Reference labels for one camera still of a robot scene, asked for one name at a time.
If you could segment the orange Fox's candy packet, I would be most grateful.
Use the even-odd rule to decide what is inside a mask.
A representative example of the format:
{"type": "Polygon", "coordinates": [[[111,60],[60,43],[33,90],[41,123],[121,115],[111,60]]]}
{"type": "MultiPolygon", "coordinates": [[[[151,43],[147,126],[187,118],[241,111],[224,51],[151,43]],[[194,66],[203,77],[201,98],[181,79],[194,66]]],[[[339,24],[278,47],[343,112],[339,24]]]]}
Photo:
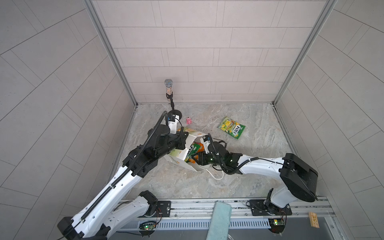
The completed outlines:
{"type": "Polygon", "coordinates": [[[187,157],[185,159],[185,162],[191,162],[195,164],[199,161],[199,154],[205,152],[205,147],[201,143],[193,143],[187,153],[187,157]]]}

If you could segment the white paper bag green print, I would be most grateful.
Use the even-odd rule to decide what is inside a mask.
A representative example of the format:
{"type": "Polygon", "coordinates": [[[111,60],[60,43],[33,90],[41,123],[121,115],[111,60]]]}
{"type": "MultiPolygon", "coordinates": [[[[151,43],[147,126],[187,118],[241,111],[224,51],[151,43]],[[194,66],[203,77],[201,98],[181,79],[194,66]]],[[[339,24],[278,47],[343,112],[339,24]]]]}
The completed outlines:
{"type": "Polygon", "coordinates": [[[192,129],[184,129],[184,132],[189,133],[189,136],[187,137],[187,140],[186,140],[186,148],[184,150],[174,149],[169,154],[165,155],[164,158],[170,163],[173,163],[187,170],[191,170],[193,172],[200,172],[200,171],[207,170],[209,168],[209,165],[200,166],[198,162],[196,162],[195,164],[191,162],[188,162],[188,163],[185,162],[185,158],[187,156],[190,146],[193,143],[201,143],[201,138],[206,134],[199,131],[192,130],[192,129]]]}

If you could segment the green Fox's candy packet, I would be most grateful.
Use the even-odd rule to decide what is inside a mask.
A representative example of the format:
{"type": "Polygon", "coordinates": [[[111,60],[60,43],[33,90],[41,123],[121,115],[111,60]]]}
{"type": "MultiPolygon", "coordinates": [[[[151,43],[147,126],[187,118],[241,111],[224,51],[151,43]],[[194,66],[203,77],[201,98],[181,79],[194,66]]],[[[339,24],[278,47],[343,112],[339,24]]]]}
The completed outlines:
{"type": "Polygon", "coordinates": [[[201,149],[202,149],[202,146],[200,143],[193,143],[188,150],[187,156],[185,158],[185,162],[195,163],[197,160],[196,155],[201,149]]]}
{"type": "Polygon", "coordinates": [[[218,125],[218,128],[229,134],[231,137],[239,139],[246,126],[232,120],[229,117],[225,117],[218,125]]]}

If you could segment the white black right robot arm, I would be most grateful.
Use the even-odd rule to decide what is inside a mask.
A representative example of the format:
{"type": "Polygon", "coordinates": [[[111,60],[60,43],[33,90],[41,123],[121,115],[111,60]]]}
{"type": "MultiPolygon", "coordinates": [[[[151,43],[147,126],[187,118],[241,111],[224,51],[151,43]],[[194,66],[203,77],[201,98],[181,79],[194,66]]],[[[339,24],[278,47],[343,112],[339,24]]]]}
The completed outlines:
{"type": "Polygon", "coordinates": [[[262,204],[251,207],[268,215],[287,216],[291,202],[301,200],[313,203],[317,200],[318,172],[292,153],[284,157],[266,159],[230,153],[223,141],[203,141],[205,151],[198,153],[200,166],[219,167],[227,175],[256,174],[281,180],[278,188],[272,188],[262,204]]]}

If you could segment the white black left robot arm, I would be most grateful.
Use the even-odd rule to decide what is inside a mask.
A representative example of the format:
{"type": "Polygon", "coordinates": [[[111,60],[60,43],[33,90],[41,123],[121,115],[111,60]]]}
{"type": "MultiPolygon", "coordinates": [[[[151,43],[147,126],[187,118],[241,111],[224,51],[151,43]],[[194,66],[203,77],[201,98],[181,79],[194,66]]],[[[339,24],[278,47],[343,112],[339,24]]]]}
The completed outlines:
{"type": "Polygon", "coordinates": [[[64,217],[58,229],[67,240],[107,240],[130,221],[155,212],[158,199],[144,191],[132,202],[119,206],[123,197],[138,184],[158,161],[172,150],[184,150],[189,133],[180,130],[170,133],[166,125],[148,132],[145,143],[132,150],[118,172],[102,191],[79,213],[64,217]]]}

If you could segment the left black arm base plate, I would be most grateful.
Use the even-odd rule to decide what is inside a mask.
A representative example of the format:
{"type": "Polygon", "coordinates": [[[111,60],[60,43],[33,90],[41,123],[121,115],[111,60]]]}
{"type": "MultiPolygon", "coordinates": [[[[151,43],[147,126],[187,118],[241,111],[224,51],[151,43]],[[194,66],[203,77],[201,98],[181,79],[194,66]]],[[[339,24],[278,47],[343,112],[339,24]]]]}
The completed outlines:
{"type": "Polygon", "coordinates": [[[159,218],[159,217],[169,217],[171,212],[171,201],[158,201],[156,207],[150,207],[151,211],[148,211],[140,218],[159,218]]]}

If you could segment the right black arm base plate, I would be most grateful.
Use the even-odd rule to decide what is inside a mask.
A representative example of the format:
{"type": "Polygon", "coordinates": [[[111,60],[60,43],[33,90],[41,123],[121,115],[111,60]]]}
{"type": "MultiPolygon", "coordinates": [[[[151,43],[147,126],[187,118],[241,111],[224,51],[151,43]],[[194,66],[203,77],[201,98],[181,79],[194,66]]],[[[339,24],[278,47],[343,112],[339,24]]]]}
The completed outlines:
{"type": "Polygon", "coordinates": [[[279,208],[271,203],[265,203],[266,200],[249,200],[246,206],[251,209],[253,216],[291,216],[292,210],[289,205],[279,208]]]}

